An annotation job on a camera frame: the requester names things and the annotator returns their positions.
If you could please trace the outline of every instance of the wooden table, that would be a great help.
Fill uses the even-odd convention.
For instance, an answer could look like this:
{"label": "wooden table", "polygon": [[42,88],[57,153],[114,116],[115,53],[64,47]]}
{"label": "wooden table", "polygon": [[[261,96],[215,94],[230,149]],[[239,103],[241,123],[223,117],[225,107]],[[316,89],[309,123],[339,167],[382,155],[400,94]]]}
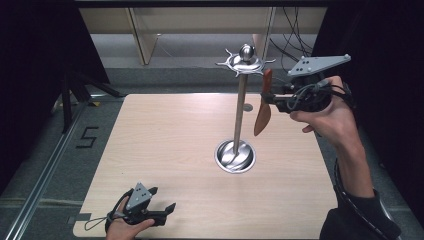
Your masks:
{"label": "wooden table", "polygon": [[[253,126],[260,95],[247,94],[241,139],[256,152],[243,174],[220,169],[214,153],[233,139],[236,94],[147,94],[126,97],[81,214],[103,217],[141,181],[158,187],[149,210],[176,202],[163,227],[140,237],[192,239],[317,239],[336,207],[331,181],[313,134],[272,107],[257,137]],[[105,236],[77,221],[78,237]]]}

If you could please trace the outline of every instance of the metal pole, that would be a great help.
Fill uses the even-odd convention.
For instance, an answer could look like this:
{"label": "metal pole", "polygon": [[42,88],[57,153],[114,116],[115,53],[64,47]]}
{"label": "metal pole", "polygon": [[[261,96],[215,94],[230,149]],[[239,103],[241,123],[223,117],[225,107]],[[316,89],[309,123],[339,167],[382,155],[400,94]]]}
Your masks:
{"label": "metal pole", "polygon": [[234,128],[234,156],[237,156],[240,146],[241,124],[243,121],[243,107],[246,98],[247,74],[240,74],[239,92],[237,99],[236,124]]}

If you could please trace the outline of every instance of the black sleeve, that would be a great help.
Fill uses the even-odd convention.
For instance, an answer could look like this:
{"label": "black sleeve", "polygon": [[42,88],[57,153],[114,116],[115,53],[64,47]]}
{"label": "black sleeve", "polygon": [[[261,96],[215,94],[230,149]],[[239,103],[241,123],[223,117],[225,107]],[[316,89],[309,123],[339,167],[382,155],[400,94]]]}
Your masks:
{"label": "black sleeve", "polygon": [[370,221],[378,226],[379,230],[383,231],[384,237],[371,228],[336,191],[338,207],[328,212],[321,230],[320,239],[396,239],[401,231],[393,221],[385,217],[380,205],[379,194],[377,191],[375,191],[375,194],[374,198],[357,198],[349,194],[348,197],[364,213],[367,221]]}

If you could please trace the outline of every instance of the stainless steel stand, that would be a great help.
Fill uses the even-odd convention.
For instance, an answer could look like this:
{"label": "stainless steel stand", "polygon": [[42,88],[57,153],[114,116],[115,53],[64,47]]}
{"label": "stainless steel stand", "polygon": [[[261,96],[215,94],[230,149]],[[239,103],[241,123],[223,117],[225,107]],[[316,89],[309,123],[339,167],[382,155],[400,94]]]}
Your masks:
{"label": "stainless steel stand", "polygon": [[226,172],[243,173],[251,169],[256,161],[253,147],[249,143],[240,140],[247,78],[249,74],[262,75],[262,69],[266,62],[254,56],[254,48],[247,44],[241,47],[239,54],[232,54],[228,50],[226,51],[230,54],[227,61],[225,63],[217,63],[217,65],[224,65],[235,71],[236,77],[240,75],[239,91],[234,140],[226,140],[218,145],[215,151],[215,161]]}

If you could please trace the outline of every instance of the brown spatula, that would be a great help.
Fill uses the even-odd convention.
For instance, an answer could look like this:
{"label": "brown spatula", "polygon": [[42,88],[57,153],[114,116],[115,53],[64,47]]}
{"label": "brown spatula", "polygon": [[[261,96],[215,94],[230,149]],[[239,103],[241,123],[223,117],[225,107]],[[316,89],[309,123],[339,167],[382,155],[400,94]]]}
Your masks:
{"label": "brown spatula", "polygon": [[[271,91],[271,82],[272,82],[272,70],[266,69],[264,72],[263,83],[262,83],[262,92],[268,93]],[[255,122],[255,129],[253,133],[255,136],[258,136],[262,130],[265,129],[268,125],[269,120],[271,119],[271,108],[268,103],[266,103],[261,98],[261,106],[259,107],[258,117]]]}

